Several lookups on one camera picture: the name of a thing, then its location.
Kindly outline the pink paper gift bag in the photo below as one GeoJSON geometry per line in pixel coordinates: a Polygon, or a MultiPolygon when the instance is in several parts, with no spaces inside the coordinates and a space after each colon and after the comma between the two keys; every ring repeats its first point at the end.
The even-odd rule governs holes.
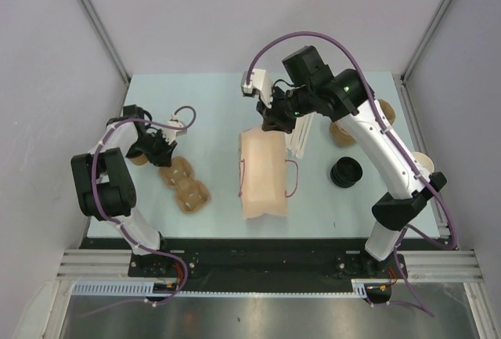
{"type": "Polygon", "coordinates": [[[245,219],[288,216],[287,146],[283,132],[256,126],[242,132],[239,197],[245,219]]]}

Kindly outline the single brown pulp cup carrier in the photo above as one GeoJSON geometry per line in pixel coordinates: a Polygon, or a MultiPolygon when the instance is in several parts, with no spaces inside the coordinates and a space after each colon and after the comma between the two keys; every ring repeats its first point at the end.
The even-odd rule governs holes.
{"type": "Polygon", "coordinates": [[[194,169],[184,157],[171,159],[170,167],[159,167],[163,183],[174,191],[174,198],[182,213],[191,215],[203,209],[211,200],[208,188],[196,179],[194,169]]]}

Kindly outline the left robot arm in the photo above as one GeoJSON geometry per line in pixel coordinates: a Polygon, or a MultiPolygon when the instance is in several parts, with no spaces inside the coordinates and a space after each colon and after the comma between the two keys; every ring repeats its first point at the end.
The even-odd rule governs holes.
{"type": "Polygon", "coordinates": [[[135,255],[146,257],[156,276],[168,274],[173,257],[160,249],[161,235],[144,219],[126,160],[145,157],[157,167],[171,166],[176,141],[167,141],[151,114],[137,105],[125,106],[123,115],[108,120],[106,132],[91,151],[71,158],[77,201],[81,212],[113,226],[135,255]]]}

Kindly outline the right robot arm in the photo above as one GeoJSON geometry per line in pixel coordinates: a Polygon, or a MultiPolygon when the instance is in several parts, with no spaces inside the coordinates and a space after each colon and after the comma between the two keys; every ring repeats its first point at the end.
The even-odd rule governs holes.
{"type": "Polygon", "coordinates": [[[408,224],[438,199],[447,179],[430,171],[411,153],[391,126],[353,56],[351,69],[333,74],[310,45],[283,60],[292,88],[277,90],[268,73],[251,64],[244,74],[244,96],[258,96],[257,111],[265,132],[291,133],[299,118],[320,114],[344,128],[379,172],[387,192],[373,205],[376,219],[361,257],[363,272],[379,277],[408,224]]]}

